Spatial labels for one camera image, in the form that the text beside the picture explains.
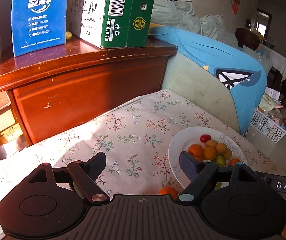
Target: red tomato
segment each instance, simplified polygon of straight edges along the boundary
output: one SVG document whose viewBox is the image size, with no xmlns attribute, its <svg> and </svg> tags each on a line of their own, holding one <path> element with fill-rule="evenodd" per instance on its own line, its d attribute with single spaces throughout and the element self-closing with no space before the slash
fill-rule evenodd
<svg viewBox="0 0 286 240">
<path fill-rule="evenodd" d="M 200 141 L 206 143 L 207 141 L 211 140 L 211 136 L 208 134 L 204 134 L 200 137 Z"/>
</svg>

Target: cabinet top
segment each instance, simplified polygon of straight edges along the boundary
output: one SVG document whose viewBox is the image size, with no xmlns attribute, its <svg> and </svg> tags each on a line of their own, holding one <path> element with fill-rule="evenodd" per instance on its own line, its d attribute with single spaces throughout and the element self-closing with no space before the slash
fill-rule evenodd
<svg viewBox="0 0 286 240">
<path fill-rule="evenodd" d="M 16 58 L 13 51 L 8 50 L 0 60 L 0 92 L 78 68 L 134 58 L 172 56 L 176 52 L 175 45 L 153 38 L 147 39 L 144 48 L 100 49 L 75 37 L 66 44 Z"/>
</svg>

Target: plate of fruit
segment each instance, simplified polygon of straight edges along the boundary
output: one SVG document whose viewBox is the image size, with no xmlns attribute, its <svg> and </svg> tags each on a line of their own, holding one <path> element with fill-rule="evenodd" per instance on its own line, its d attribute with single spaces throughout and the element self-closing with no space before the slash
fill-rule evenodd
<svg viewBox="0 0 286 240">
<path fill-rule="evenodd" d="M 233 166 L 237 162 L 248 164 L 240 147 L 224 133 L 207 127 L 188 127 L 178 132 L 169 146 L 172 172 L 184 188 L 190 184 L 190 180 L 179 165 L 182 151 L 187 151 L 199 161 L 211 160 L 222 167 Z M 222 187 L 227 185 L 228 182 L 222 183 Z"/>
</svg>

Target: yellow logo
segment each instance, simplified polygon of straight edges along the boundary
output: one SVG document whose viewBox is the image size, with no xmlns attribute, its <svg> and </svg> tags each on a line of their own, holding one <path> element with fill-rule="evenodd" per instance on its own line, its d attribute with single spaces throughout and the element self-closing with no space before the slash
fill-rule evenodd
<svg viewBox="0 0 286 240">
<path fill-rule="evenodd" d="M 134 25 L 134 28 L 139 31 L 139 30 L 142 30 L 145 27 L 146 21 L 142 17 L 137 17 L 134 20 L 133 25 Z"/>
</svg>

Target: green box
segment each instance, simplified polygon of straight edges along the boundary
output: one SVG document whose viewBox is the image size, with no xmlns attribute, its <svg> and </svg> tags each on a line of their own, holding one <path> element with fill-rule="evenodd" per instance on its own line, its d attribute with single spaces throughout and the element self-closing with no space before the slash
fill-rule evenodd
<svg viewBox="0 0 286 240">
<path fill-rule="evenodd" d="M 100 48 L 144 47 L 154 0 L 74 0 L 72 32 Z"/>
</svg>

